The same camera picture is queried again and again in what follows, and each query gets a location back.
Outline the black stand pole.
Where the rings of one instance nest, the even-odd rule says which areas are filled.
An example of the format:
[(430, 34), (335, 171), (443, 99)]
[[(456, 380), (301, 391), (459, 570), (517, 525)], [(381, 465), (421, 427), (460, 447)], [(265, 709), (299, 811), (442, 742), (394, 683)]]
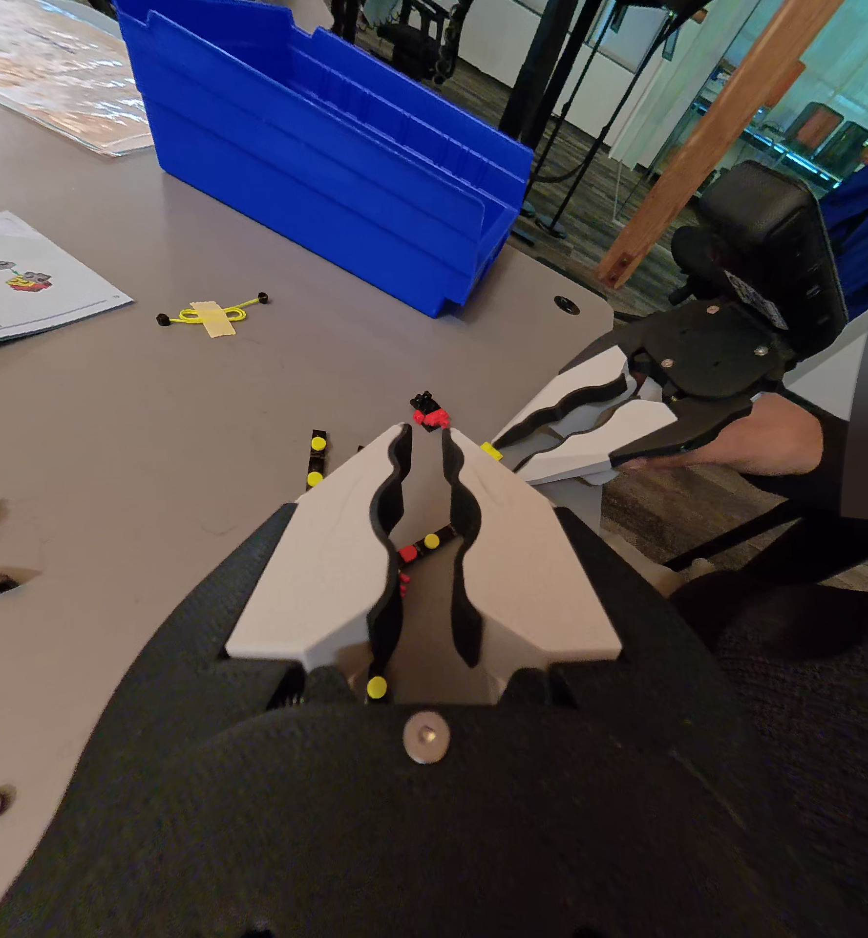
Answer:
[(604, 1), (548, 1), (498, 128), (535, 150)]

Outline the person's black sweater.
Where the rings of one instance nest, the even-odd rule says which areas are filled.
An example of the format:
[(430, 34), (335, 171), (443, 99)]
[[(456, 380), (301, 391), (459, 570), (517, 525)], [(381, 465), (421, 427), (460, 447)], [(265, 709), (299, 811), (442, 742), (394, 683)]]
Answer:
[(864, 559), (868, 522), (807, 518), (670, 601), (754, 722), (804, 838), (868, 920), (868, 592), (801, 580)]

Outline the person's right hand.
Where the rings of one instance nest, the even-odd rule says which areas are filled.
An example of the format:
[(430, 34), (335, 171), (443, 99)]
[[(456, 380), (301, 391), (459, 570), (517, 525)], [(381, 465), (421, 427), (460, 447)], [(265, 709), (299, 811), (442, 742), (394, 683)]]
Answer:
[(779, 394), (764, 394), (751, 413), (689, 452), (624, 463), (619, 471), (719, 466), (743, 475), (806, 475), (821, 463), (824, 431), (817, 416)]

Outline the person's right forearm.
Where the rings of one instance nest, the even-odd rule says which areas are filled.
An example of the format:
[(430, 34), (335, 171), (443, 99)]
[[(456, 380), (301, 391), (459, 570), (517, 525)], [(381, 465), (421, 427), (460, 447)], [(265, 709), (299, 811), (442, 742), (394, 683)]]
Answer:
[(822, 457), (812, 472), (800, 476), (799, 499), (813, 510), (841, 515), (848, 422), (820, 409), (812, 414), (822, 429)]

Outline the blue plastic storage bin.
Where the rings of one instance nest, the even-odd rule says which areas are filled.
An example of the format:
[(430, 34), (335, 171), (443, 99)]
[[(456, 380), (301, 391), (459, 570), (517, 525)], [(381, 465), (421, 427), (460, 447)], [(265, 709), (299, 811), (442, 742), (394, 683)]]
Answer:
[(528, 147), (285, 6), (115, 8), (166, 173), (426, 316), (467, 301)]

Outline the blue cloth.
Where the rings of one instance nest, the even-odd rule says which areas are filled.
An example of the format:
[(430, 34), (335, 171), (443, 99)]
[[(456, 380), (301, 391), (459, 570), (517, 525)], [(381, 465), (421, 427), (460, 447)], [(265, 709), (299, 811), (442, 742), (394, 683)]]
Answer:
[(820, 201), (840, 288), (853, 321), (868, 311), (868, 164)]

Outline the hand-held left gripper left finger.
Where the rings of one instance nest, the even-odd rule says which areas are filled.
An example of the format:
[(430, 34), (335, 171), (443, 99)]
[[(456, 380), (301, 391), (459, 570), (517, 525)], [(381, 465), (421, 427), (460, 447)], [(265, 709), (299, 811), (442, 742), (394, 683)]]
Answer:
[(383, 672), (403, 627), (399, 556), (412, 430), (397, 423), (293, 505), (225, 650), (347, 678)]

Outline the lego instruction booklet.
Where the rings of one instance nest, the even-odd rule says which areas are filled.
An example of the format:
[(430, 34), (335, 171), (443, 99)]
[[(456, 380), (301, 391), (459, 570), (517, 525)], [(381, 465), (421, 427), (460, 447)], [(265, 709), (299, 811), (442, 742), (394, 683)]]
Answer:
[(0, 212), (0, 342), (41, 334), (133, 301), (23, 219)]

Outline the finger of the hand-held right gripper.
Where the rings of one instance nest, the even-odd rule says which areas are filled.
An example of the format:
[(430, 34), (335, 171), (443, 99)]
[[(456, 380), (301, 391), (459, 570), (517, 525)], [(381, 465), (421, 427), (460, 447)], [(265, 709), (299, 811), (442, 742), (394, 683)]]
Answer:
[(559, 439), (591, 429), (608, 408), (635, 393), (626, 354), (617, 346), (561, 371), (499, 432), (492, 445), (505, 451), (553, 434)]
[(634, 398), (615, 406), (599, 427), (573, 433), (557, 447), (527, 457), (515, 474), (533, 486), (605, 474), (613, 469), (615, 452), (676, 422), (664, 403)]

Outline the black yellow lego model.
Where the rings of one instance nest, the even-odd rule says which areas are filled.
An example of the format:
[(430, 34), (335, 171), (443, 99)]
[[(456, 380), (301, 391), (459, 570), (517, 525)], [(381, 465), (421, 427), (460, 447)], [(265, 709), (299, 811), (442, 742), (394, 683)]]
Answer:
[[(310, 452), (305, 480), (305, 491), (310, 491), (319, 485), (327, 475), (327, 452), (329, 450), (329, 436), (321, 429), (311, 432)], [(410, 584), (410, 576), (406, 570), (420, 559), (437, 552), (442, 546), (456, 537), (451, 524), (428, 533), (423, 539), (404, 546), (398, 551), (398, 586), (401, 598), (404, 599)], [(389, 684), (384, 673), (384, 666), (372, 663), (367, 672), (366, 699), (370, 704), (380, 704), (389, 699)]]

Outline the wooden post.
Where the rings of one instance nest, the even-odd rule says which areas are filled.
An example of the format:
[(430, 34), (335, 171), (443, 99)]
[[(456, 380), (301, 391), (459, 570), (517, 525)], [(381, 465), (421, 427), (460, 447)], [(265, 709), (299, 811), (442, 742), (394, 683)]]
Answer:
[(626, 284), (841, 5), (841, 1), (782, 2), (604, 255), (595, 271), (604, 288), (617, 290)]

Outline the beige tape piece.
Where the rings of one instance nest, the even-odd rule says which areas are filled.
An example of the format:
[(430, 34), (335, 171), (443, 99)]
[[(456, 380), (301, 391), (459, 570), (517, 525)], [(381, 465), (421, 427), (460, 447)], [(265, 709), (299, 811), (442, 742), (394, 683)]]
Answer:
[(229, 318), (229, 312), (214, 301), (197, 301), (191, 303), (189, 311), (183, 311), (186, 320), (203, 326), (210, 338), (223, 338), (235, 336), (236, 329)]

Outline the small red black lego assembly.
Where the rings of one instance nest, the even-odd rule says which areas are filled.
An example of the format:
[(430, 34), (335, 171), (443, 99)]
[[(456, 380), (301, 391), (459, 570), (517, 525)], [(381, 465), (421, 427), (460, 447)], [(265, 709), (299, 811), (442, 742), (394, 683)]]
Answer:
[(415, 423), (427, 431), (451, 427), (451, 416), (435, 400), (430, 391), (416, 394), (410, 399), (412, 417)]

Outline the black office chair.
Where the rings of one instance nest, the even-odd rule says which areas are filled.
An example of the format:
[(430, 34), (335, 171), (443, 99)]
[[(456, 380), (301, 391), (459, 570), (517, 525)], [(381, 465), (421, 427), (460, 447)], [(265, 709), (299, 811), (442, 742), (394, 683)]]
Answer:
[(442, 86), (451, 79), (471, 1), (449, 8), (433, 1), (404, 1), (394, 21), (382, 24), (378, 36), (392, 45), (390, 64), (418, 82)]

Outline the thin black light stand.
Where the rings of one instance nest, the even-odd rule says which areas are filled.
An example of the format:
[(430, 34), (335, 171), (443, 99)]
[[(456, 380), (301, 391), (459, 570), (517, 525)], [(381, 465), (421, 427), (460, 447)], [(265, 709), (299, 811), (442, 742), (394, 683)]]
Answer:
[(677, 45), (704, 18), (696, 2), (588, 2), (540, 99), (527, 146), (535, 160), (521, 216), (564, 240), (561, 222), (585, 177), (615, 144)]

